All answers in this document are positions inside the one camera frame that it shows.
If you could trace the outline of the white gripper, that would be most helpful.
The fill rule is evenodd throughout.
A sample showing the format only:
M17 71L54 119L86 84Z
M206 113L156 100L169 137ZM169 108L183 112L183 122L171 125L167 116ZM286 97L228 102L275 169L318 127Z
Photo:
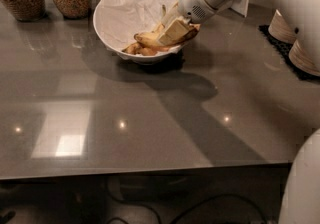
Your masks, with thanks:
M179 0L162 17L161 24L165 28L160 32L158 42L165 46L181 43L190 31L184 17L191 23L202 24L217 11L214 0Z

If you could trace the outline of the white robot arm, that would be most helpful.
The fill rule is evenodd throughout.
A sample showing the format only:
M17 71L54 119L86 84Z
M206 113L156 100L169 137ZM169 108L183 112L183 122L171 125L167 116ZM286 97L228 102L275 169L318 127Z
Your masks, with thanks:
M179 0L162 22L183 16L203 23L231 0ZM320 68L320 0L271 0ZM278 224L320 224L320 130L301 146L292 164Z

